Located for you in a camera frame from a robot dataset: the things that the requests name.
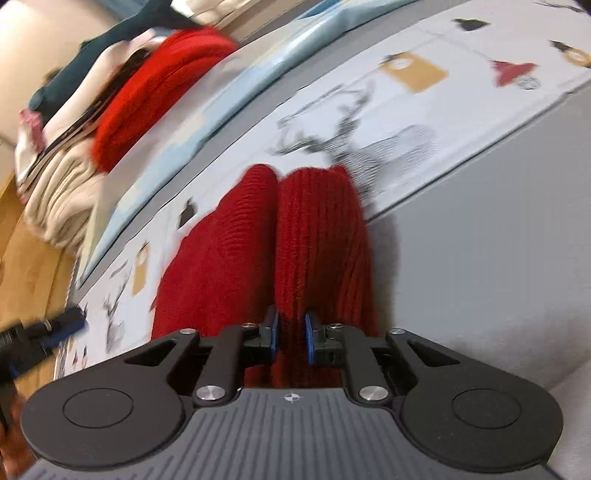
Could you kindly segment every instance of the red knit sock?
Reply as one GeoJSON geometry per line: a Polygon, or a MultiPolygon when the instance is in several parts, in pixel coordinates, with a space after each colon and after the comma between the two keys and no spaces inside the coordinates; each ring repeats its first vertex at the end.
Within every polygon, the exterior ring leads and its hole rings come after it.
{"type": "Polygon", "coordinates": [[[273,304],[277,193],[273,170],[255,165],[183,239],[158,288],[153,339],[262,321],[273,304]]]}
{"type": "Polygon", "coordinates": [[[361,207],[344,168],[302,168],[281,181],[275,304],[282,314],[276,387],[339,385],[334,369],[307,362],[304,314],[376,335],[371,255],[361,207]]]}
{"type": "Polygon", "coordinates": [[[213,66],[238,46],[212,27],[170,35],[117,93],[100,119],[92,160],[109,172],[213,66]]]}

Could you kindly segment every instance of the logo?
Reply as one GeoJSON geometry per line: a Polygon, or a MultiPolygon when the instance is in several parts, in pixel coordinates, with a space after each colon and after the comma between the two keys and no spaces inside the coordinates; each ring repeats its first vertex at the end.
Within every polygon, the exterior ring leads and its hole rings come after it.
{"type": "Polygon", "coordinates": [[[293,392],[289,392],[287,395],[282,397],[285,401],[288,401],[289,403],[293,404],[294,402],[297,402],[299,399],[304,398],[300,395],[298,395],[297,393],[293,393],[293,392]]]}

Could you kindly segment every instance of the folded clothes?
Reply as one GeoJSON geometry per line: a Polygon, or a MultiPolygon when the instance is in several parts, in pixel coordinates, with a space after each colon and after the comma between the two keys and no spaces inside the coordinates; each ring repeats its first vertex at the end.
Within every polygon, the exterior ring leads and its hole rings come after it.
{"type": "Polygon", "coordinates": [[[75,94],[44,128],[43,134],[49,145],[34,157],[20,154],[15,158],[17,186],[21,195],[24,196],[27,190],[34,187],[47,162],[59,150],[75,144],[95,130],[100,116],[117,92],[162,41],[163,38],[160,37],[148,41],[134,41],[132,43],[135,43],[135,46],[127,45],[121,55],[111,56],[112,50],[105,51],[105,54],[109,55],[101,56],[97,60],[75,94]],[[118,64],[122,59],[125,59],[124,63],[118,64]]]}
{"type": "Polygon", "coordinates": [[[344,168],[305,168],[278,184],[268,166],[255,165],[183,239],[158,288],[152,338],[185,327],[217,335],[260,322],[275,303],[282,351],[270,369],[249,369],[246,384],[338,385],[338,372],[308,365],[303,317],[314,309],[325,323],[376,335],[371,274],[344,168]]]}
{"type": "Polygon", "coordinates": [[[60,150],[31,193],[24,220],[40,238],[75,253],[83,240],[100,181],[90,160],[92,139],[60,150]]]}
{"type": "Polygon", "coordinates": [[[96,167],[90,160],[91,147],[92,139],[86,138],[69,149],[59,151],[47,164],[24,210],[29,225],[44,231],[47,215],[57,196],[64,189],[77,188],[96,173],[96,167]]]}
{"type": "Polygon", "coordinates": [[[214,65],[238,46],[214,28],[178,31],[131,77],[101,118],[92,157],[111,171],[214,65]]]}
{"type": "Polygon", "coordinates": [[[44,240],[77,254],[104,177],[102,173],[94,175],[79,187],[60,195],[47,216],[44,240]]]}
{"type": "Polygon", "coordinates": [[[131,40],[152,27],[200,28],[192,20],[181,15],[170,6],[170,0],[148,0],[139,13],[126,18],[107,32],[85,42],[76,57],[47,85],[33,94],[29,108],[43,116],[44,124],[74,94],[82,84],[98,57],[111,45],[131,40]]]}

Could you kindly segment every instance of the red bell print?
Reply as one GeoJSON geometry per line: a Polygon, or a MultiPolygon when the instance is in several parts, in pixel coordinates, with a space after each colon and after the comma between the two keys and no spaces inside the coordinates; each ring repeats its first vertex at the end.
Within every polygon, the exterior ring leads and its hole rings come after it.
{"type": "Polygon", "coordinates": [[[538,88],[540,81],[528,74],[531,73],[537,65],[535,63],[511,63],[508,61],[492,61],[493,68],[498,72],[496,78],[497,87],[504,87],[510,83],[518,83],[519,86],[527,90],[538,88]]]}

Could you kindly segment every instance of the dark green fabric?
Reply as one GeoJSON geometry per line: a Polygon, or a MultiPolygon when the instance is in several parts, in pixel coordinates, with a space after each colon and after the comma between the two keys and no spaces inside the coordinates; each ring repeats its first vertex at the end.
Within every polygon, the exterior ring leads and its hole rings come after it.
{"type": "Polygon", "coordinates": [[[173,10],[170,2],[171,0],[148,0],[139,13],[85,43],[78,55],[50,83],[33,94],[29,108],[41,114],[45,125],[80,86],[99,55],[118,41],[131,40],[154,27],[174,30],[201,28],[173,10]]]}

